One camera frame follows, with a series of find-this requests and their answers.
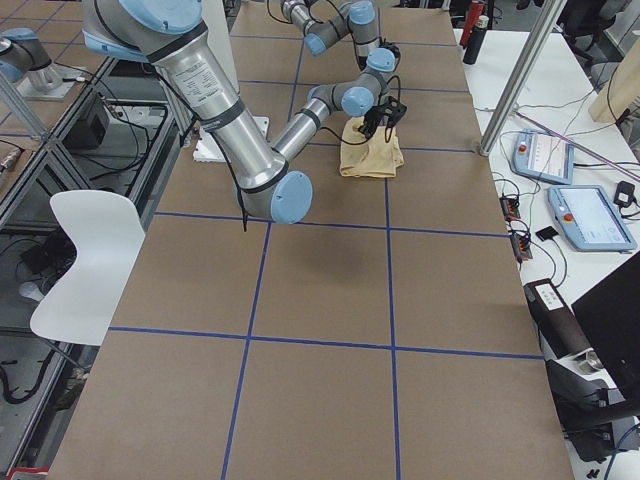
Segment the beige long-sleeve printed shirt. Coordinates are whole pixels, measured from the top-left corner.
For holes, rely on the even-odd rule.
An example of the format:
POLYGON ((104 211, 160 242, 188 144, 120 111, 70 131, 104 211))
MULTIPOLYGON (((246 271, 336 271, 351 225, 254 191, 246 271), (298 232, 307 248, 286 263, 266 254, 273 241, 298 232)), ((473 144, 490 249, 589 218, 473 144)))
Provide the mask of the beige long-sleeve printed shirt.
POLYGON ((358 131, 364 118, 349 119, 342 131, 339 173, 343 177, 394 178, 404 165, 395 129, 379 126, 371 139, 358 131))

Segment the black bottle with clear cap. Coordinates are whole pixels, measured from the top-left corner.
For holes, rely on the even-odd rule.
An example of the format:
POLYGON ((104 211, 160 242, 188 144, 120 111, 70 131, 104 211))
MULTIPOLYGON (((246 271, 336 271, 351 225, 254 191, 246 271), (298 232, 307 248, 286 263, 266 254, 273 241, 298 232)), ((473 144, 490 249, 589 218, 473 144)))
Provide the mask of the black bottle with clear cap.
POLYGON ((466 49, 463 56, 463 63, 466 65, 473 65, 479 56, 485 35, 488 30, 489 17, 487 15, 480 15, 476 24, 471 30, 471 34, 467 41, 466 49))

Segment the red bottle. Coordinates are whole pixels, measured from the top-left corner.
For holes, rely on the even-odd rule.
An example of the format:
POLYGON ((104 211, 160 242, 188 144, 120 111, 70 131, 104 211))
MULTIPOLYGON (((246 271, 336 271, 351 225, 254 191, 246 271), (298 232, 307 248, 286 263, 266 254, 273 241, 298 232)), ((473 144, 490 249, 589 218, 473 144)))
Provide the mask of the red bottle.
POLYGON ((465 23, 459 40, 459 45, 467 48, 473 27, 476 25, 479 17, 484 14, 486 2, 483 0, 472 0, 466 12, 465 23))

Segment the blue teach pendant upper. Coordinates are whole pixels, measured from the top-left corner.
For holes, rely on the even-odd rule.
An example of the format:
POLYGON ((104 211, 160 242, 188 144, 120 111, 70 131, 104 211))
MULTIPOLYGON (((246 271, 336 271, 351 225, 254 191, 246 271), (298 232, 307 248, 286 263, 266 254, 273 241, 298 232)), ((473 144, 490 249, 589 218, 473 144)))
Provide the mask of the blue teach pendant upper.
POLYGON ((574 147, 556 136, 521 131, 511 157, 511 170, 521 176, 555 185, 573 182, 574 147))

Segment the blue teach pendant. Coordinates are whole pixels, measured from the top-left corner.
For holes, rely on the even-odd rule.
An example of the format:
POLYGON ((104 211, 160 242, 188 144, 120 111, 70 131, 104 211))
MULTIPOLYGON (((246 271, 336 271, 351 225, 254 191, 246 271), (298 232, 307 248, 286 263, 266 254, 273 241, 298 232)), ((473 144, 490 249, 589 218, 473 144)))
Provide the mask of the blue teach pendant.
POLYGON ((552 216, 565 239, 580 252, 624 252, 637 243, 598 185, 554 185, 547 189, 552 216))
POLYGON ((574 147, 556 136, 521 131, 511 157, 511 170, 521 176, 555 185, 573 182, 574 147))

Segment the blue teach pendant lower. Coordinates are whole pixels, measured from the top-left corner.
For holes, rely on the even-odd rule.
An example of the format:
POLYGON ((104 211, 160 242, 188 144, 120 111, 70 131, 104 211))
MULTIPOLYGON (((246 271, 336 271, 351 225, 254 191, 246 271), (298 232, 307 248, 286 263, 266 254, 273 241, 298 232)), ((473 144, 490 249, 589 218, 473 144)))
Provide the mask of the blue teach pendant lower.
POLYGON ((598 185, 554 185, 547 189, 552 216, 565 239, 580 252, 624 252, 637 243, 598 185))

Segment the black box with white label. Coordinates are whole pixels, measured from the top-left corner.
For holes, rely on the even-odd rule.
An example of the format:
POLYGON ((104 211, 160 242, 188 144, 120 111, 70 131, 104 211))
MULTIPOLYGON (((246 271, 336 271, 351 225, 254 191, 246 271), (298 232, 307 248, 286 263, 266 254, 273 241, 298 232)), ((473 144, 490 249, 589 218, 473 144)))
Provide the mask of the black box with white label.
POLYGON ((556 357, 591 347, 576 317, 550 279, 523 286, 529 312, 556 357))

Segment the white plastic chair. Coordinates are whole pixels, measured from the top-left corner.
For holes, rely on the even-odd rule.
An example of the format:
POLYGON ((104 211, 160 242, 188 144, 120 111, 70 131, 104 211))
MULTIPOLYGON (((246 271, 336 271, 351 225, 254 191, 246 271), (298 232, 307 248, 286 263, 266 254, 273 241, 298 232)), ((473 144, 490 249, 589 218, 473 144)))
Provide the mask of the white plastic chair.
POLYGON ((36 307, 31 330, 49 340, 99 346, 145 239, 137 209, 127 197, 101 190, 59 192, 50 207, 76 257, 36 307))

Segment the black monitor on stand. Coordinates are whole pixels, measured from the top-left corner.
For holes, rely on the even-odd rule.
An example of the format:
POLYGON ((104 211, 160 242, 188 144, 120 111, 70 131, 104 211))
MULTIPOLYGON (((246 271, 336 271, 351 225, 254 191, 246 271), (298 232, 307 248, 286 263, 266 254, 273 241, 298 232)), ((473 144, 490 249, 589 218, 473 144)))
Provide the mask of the black monitor on stand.
POLYGON ((627 399, 639 397, 639 256, 572 304, 590 346, 627 399))

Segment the grey aluminium frame post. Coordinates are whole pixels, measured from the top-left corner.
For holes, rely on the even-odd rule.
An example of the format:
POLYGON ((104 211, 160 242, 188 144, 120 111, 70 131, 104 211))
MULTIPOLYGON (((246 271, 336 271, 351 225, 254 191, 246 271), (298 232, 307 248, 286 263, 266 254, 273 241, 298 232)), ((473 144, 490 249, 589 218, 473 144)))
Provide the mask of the grey aluminium frame post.
POLYGON ((480 140, 481 156, 488 157, 493 149, 566 3, 566 0, 544 2, 480 140))

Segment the aluminium frame rail structure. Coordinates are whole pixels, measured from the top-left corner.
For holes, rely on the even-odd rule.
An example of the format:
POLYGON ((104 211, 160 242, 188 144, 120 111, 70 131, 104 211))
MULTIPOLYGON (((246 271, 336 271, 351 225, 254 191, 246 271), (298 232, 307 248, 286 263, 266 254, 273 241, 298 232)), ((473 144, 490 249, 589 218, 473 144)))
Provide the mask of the aluminium frame rail structure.
POLYGON ((15 88, 18 105, 1 110, 1 153, 17 154, 1 176, 1 470, 47 457, 73 399, 73 370, 91 351, 34 334, 38 299, 64 275, 75 252, 49 201, 75 189, 128 197, 148 224, 173 166, 183 130, 154 70, 78 57, 57 62, 67 94, 15 88), (30 118, 22 121, 17 112, 30 118))

